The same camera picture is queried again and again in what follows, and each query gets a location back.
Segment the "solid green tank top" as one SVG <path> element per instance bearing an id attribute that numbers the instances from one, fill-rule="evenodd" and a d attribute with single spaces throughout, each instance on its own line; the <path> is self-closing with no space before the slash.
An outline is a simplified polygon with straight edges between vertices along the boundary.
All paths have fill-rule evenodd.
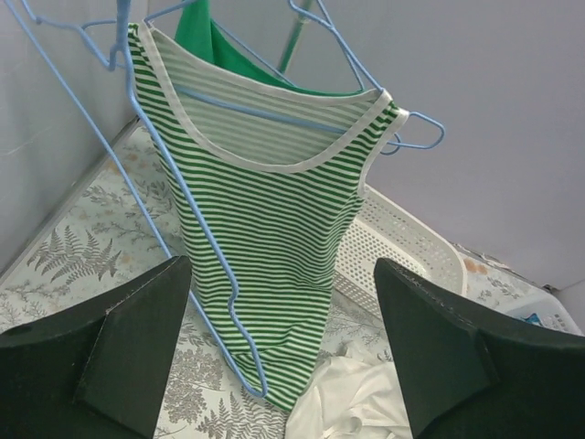
<path id="1" fill-rule="evenodd" d="M 175 42 L 193 56 L 211 65 L 273 87 L 327 97 L 348 97 L 364 93 L 364 91 L 330 93 L 307 90 L 273 77 L 240 53 L 223 36 L 217 23 L 211 18 L 207 0 L 196 1 L 183 9 L 175 32 Z"/>

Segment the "white perforated basket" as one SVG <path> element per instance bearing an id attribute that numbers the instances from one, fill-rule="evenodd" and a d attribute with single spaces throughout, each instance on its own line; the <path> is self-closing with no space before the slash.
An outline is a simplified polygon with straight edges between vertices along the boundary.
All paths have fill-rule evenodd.
<path id="1" fill-rule="evenodd" d="M 379 258 L 390 259 L 441 288 L 467 295 L 467 271 L 441 235 L 369 185 L 335 262 L 334 288 L 380 318 L 374 283 Z"/>

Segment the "blue floral cloth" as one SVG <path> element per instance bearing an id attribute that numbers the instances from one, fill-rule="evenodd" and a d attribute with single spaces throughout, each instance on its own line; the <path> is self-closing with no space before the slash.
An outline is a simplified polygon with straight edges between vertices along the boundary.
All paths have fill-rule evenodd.
<path id="1" fill-rule="evenodd" d="M 543 326 L 538 314 L 532 313 L 529 316 L 523 317 L 523 320 L 529 324 L 536 325 L 536 326 Z"/>

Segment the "blue hanger under green top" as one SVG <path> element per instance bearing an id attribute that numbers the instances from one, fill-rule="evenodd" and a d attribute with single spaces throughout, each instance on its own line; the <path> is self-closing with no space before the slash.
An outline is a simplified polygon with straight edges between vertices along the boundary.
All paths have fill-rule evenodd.
<path id="1" fill-rule="evenodd" d="M 293 25 L 286 1 L 212 1 L 212 18 L 240 53 L 272 76 Z M 367 80 L 357 77 L 334 35 L 309 19 L 285 74 L 292 84 L 330 93 L 362 91 Z"/>

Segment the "green striped tank top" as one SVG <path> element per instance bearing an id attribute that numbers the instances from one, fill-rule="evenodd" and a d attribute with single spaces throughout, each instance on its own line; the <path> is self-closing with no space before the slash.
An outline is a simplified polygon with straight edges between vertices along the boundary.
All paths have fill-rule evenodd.
<path id="1" fill-rule="evenodd" d="M 197 297 L 242 375 L 288 411 L 314 370 L 338 246 L 363 204 L 373 157 L 341 153 L 295 172 L 244 166 L 181 145 L 164 104 L 146 24 L 129 27 L 137 99 L 180 170 L 211 235 L 173 186 Z M 167 39 L 169 36 L 158 30 Z"/>

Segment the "white tank top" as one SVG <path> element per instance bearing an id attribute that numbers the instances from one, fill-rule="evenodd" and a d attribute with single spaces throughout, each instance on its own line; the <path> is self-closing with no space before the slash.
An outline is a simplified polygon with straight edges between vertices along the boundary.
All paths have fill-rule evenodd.
<path id="1" fill-rule="evenodd" d="M 356 342 L 326 359 L 295 403 L 286 438 L 411 438 L 396 367 Z"/>

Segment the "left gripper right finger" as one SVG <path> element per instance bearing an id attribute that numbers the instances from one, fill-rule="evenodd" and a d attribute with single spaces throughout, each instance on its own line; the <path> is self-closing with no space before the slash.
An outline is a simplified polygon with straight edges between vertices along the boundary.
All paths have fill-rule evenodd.
<path id="1" fill-rule="evenodd" d="M 449 292 L 390 259 L 379 307 L 416 438 L 581 438 L 584 340 Z"/>

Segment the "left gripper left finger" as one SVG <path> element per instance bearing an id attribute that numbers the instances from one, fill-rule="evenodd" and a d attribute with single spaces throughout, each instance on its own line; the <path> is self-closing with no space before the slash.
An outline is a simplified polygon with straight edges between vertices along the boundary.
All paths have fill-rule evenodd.
<path id="1" fill-rule="evenodd" d="M 173 257 L 3 332 L 2 437 L 153 437 L 190 282 L 187 257 Z"/>

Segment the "white lattice basket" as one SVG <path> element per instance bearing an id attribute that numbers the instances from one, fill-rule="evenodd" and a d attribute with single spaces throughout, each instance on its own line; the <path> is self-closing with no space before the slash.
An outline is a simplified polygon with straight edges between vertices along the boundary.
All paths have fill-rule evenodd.
<path id="1" fill-rule="evenodd" d="M 528 294 L 519 299 L 500 304 L 499 312 L 520 319 L 532 313 L 538 314 L 544 328 L 582 336 L 583 332 L 575 323 L 561 302 L 549 293 Z"/>

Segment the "blue hanger under striped top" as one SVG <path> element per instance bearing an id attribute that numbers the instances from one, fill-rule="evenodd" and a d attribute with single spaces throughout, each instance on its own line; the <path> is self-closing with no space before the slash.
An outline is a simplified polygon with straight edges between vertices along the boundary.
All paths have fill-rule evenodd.
<path id="1" fill-rule="evenodd" d="M 406 147 L 397 132 L 413 117 L 376 81 L 348 97 L 301 94 L 242 77 L 199 59 L 155 28 L 153 56 L 179 143 L 244 166 L 295 172 L 341 153 L 389 155 Z"/>

